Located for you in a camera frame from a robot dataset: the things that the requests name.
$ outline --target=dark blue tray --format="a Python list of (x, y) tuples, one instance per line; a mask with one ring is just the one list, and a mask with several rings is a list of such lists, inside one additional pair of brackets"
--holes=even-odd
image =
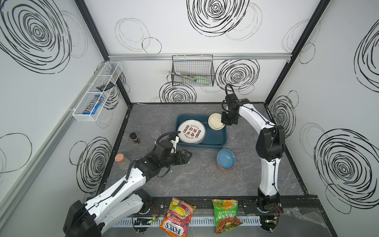
[(179, 115), (176, 119), (175, 129), (178, 130), (179, 125), (189, 119), (200, 121), (205, 127), (205, 138), (199, 144), (191, 144), (178, 142), (178, 146), (189, 146), (197, 148), (209, 148), (209, 149), (222, 149), (226, 144), (226, 127), (221, 130), (213, 130), (208, 125), (208, 118), (210, 115), (196, 115), (196, 114), (183, 114)]

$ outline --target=candy bag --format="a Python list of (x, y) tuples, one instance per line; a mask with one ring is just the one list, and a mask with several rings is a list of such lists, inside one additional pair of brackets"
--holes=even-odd
[(227, 232), (242, 224), (236, 218), (238, 212), (237, 200), (213, 199), (212, 202), (215, 210), (216, 234)]
[(195, 208), (196, 206), (172, 198), (167, 215), (159, 227), (171, 237), (186, 237)]

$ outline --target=spice bottle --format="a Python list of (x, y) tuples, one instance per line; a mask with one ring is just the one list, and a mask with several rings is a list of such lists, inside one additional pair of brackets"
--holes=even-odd
[(117, 154), (114, 157), (114, 160), (117, 162), (117, 164), (122, 170), (127, 170), (129, 168), (130, 160), (127, 159), (123, 154)]
[(136, 145), (139, 145), (141, 143), (141, 140), (138, 138), (137, 134), (135, 132), (132, 132), (129, 137), (133, 140), (133, 142)]

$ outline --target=robotic arm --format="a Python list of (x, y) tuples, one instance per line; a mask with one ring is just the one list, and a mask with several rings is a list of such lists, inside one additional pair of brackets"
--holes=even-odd
[[(176, 151), (178, 133), (180, 131), (161, 135), (153, 150), (132, 161), (127, 174), (103, 193), (84, 204), (80, 201), (72, 204), (63, 226), (66, 236), (100, 237), (124, 217), (148, 212), (151, 196), (143, 189), (136, 189), (157, 176), (161, 168), (187, 164), (192, 156), (187, 150)], [(161, 141), (168, 135), (171, 135), (170, 139)]]
[(257, 206), (260, 211), (268, 212), (279, 203), (277, 186), (278, 166), (285, 148), (284, 128), (268, 121), (260, 114), (248, 99), (238, 99), (231, 84), (225, 86), (226, 97), (222, 102), (221, 122), (225, 125), (238, 124), (238, 118), (244, 117), (259, 134), (256, 150), (261, 157), (262, 178), (258, 189)]

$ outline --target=white bowl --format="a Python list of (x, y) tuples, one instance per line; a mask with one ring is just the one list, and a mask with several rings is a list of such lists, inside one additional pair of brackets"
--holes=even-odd
[(205, 127), (204, 125), (194, 119), (184, 121), (178, 127), (178, 134), (180, 141), (185, 143), (199, 144), (205, 138)]
[(208, 125), (213, 130), (221, 130), (225, 127), (225, 124), (221, 122), (221, 114), (219, 113), (214, 113), (209, 116)]

